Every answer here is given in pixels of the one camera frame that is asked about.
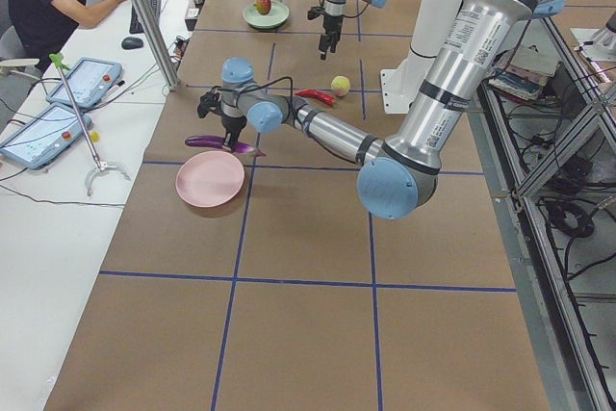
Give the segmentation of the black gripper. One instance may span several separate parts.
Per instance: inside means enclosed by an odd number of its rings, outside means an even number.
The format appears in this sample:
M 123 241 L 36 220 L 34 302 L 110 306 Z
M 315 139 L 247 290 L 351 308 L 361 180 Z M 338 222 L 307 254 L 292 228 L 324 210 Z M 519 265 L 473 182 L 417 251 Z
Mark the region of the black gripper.
M 320 59 L 324 61 L 327 56 L 327 45 L 329 45 L 331 53 L 336 52 L 336 47 L 341 37 L 343 17 L 328 13 L 323 6 L 311 7 L 307 13 L 308 20 L 314 20 L 320 16 L 322 17 L 323 32 L 320 36 L 318 49 Z
M 226 104 L 218 90 L 213 89 L 200 97 L 196 111 L 199 118 L 205 118 L 208 114 L 219 116 L 226 131 L 221 147 L 237 149 L 240 133 L 246 126 L 246 117 L 240 110 Z

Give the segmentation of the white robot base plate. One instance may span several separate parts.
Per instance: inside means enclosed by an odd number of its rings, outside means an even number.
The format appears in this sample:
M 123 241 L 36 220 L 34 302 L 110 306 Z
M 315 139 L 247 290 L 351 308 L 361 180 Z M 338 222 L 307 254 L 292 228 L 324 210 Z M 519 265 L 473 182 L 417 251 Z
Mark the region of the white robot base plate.
M 422 80 L 420 73 L 404 69 L 381 69 L 380 84 L 384 112 L 406 115 Z

